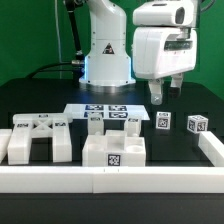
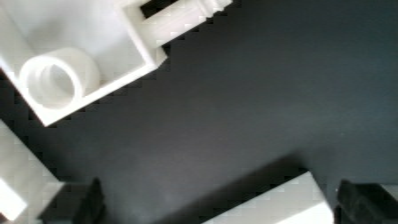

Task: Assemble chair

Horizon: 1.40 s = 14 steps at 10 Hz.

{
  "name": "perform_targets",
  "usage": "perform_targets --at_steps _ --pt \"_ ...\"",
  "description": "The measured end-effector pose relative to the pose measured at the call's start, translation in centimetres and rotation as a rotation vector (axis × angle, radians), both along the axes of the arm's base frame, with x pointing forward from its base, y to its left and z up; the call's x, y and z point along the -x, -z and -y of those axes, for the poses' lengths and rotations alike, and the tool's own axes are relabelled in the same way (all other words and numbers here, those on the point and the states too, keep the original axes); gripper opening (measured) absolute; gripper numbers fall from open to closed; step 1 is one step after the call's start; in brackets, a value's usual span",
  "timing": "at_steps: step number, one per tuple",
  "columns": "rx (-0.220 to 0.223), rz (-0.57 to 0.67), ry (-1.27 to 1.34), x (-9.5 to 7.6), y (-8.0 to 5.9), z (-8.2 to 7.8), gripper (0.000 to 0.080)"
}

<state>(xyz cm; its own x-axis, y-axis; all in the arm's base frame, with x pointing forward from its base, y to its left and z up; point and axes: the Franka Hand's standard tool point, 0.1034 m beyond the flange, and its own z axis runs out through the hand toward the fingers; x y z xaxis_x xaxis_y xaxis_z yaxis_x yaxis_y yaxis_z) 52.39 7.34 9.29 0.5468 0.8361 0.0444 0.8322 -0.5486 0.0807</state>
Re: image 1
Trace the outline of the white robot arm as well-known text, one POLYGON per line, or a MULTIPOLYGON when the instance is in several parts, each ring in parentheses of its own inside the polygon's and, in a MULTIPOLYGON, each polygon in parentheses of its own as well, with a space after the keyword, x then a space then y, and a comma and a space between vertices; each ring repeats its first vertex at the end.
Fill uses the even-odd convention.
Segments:
POLYGON ((170 94, 181 93, 183 75, 195 68, 199 0, 152 0, 133 12, 136 26, 132 54, 126 53, 126 14, 110 0, 87 0, 91 49, 84 61, 82 86, 118 92, 148 82, 151 103, 163 98, 163 79, 171 78, 170 94))

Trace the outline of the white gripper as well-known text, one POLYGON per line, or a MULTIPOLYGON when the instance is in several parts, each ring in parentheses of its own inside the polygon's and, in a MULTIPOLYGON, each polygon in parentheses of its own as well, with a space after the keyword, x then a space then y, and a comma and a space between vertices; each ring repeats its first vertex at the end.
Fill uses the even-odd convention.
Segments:
POLYGON ((197 33, 192 30, 187 39, 180 39, 180 35, 178 28, 139 27, 134 32, 133 71, 137 78, 151 79, 148 86, 153 105, 162 104, 163 80, 159 78, 172 75, 169 96, 178 98, 184 78, 182 72, 195 67, 197 33))

